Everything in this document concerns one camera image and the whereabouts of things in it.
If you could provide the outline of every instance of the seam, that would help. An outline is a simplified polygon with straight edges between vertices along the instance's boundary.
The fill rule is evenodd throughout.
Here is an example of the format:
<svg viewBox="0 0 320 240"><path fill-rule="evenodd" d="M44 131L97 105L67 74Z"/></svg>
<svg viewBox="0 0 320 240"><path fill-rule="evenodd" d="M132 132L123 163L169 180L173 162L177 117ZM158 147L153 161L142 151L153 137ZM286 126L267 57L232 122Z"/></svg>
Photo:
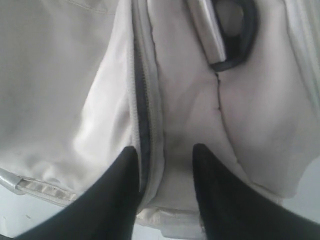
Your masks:
<svg viewBox="0 0 320 240"><path fill-rule="evenodd" d="M73 5L76 5L76 6L78 6L78 7L81 7L81 8L83 8L83 9L86 9L86 10L89 10L89 11L92 11L92 12L95 12L95 13L97 13L97 14L110 14L110 15L115 14L114 11L109 12L109 11L108 11L108 8L102 10L102 9L96 9L96 8L93 8L93 7L89 7L89 6L87 6L87 5L84 5L84 4L82 4L82 3L76 2L76 1L74 1L74 0L64 0L64 1L67 2L67 3L73 4Z"/></svg>

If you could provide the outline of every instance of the stitching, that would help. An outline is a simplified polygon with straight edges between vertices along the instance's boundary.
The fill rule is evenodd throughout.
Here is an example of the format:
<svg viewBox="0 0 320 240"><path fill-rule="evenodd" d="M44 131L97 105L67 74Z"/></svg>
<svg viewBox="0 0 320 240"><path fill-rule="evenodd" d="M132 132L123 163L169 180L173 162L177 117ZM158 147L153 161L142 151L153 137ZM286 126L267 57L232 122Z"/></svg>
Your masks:
<svg viewBox="0 0 320 240"><path fill-rule="evenodd" d="M96 9L96 8L92 8L92 7L89 7L87 5L84 5L82 3L79 3L79 2L76 2L74 0L64 0L70 4L73 4L73 5L77 5L81 8L84 8L84 9L87 9L87 10L90 10L92 12L95 12L97 14L115 14L115 12L109 12L108 9L104 9L104 10L100 10L100 9Z"/></svg>

